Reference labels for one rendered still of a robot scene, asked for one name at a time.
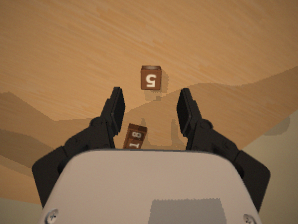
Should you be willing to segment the brown number cube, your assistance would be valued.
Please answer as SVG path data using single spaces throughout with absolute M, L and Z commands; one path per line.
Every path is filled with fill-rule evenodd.
M 140 149 L 143 143 L 144 133 L 130 130 L 126 148 Z
M 162 70 L 160 66 L 142 66 L 141 89 L 160 90 Z

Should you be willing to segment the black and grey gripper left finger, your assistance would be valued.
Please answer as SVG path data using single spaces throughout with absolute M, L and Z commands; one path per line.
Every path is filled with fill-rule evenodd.
M 61 172 L 75 155 L 92 149 L 116 149 L 113 137 L 120 133 L 124 112 L 122 88 L 114 87 L 100 117 L 93 118 L 89 127 L 33 164 L 32 173 L 43 209 Z

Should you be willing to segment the brown wooden tray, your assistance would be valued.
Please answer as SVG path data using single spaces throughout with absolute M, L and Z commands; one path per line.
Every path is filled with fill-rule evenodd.
M 123 149 L 129 149 L 129 148 L 126 148 L 126 144 L 127 144 L 127 140 L 128 140 L 130 130 L 144 133 L 143 141 L 144 141 L 145 136 L 147 134 L 147 127 L 143 127 L 143 126 L 139 126 L 139 125 L 129 123 L 128 130 L 127 130 L 126 137 L 125 137 L 125 141 L 124 141 L 124 145 L 123 145 Z

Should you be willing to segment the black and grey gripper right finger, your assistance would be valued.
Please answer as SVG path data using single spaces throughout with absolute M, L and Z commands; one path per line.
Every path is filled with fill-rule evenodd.
M 189 88 L 181 89 L 176 110 L 181 134 L 188 139 L 185 150 L 211 152 L 228 159 L 241 176 L 259 214 L 271 176 L 269 169 L 215 131 L 209 120 L 202 119 Z

